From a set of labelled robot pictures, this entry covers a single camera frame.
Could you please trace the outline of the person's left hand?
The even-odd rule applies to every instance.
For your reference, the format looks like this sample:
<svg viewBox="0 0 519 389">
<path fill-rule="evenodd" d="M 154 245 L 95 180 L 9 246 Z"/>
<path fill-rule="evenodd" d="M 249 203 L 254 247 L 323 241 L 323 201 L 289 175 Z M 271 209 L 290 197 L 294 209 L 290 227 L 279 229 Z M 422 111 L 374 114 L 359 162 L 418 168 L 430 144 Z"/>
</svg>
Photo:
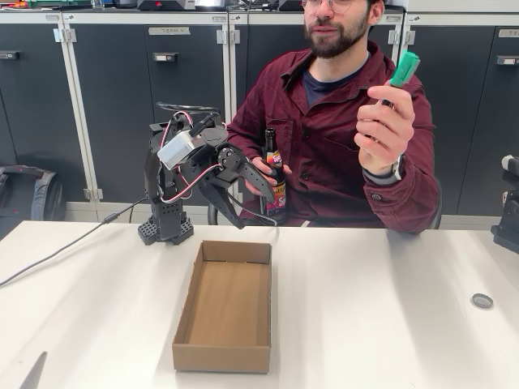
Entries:
<svg viewBox="0 0 519 389">
<path fill-rule="evenodd" d="M 367 94 L 377 103 L 358 109 L 354 142 L 359 147 L 360 165 L 382 176 L 392 171 L 414 135 L 414 108 L 410 94 L 389 83 L 371 87 Z"/>
</svg>

